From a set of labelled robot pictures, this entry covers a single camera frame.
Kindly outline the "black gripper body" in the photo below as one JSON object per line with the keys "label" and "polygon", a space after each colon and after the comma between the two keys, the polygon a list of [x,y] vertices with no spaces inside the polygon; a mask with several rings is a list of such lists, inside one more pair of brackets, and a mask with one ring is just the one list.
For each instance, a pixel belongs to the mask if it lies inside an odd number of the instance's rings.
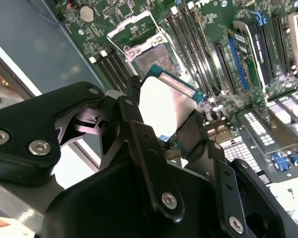
{"label": "black gripper body", "polygon": [[45,212],[42,238],[219,238],[214,194],[199,175],[170,165],[185,213],[179,223],[147,218],[130,161],[61,192]]}

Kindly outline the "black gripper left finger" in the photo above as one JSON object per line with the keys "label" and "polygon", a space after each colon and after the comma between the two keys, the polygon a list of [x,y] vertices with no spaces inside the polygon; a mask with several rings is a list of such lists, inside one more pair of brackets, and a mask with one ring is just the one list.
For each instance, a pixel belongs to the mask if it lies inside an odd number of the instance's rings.
{"label": "black gripper left finger", "polygon": [[129,96],[113,98],[89,82],[77,82],[0,109],[0,179],[21,185],[46,183],[61,148],[86,134],[101,137],[101,170],[133,165],[147,218],[180,222],[184,204],[153,129]]}

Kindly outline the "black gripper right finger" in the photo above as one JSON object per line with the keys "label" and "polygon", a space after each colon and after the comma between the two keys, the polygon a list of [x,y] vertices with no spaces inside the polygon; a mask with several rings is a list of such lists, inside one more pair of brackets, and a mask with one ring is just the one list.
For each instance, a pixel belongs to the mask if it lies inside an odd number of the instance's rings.
{"label": "black gripper right finger", "polygon": [[219,225],[225,238],[298,238],[298,225],[250,165],[229,161],[224,149],[209,139],[199,112],[193,111],[176,131],[186,168],[202,175],[214,193]]}

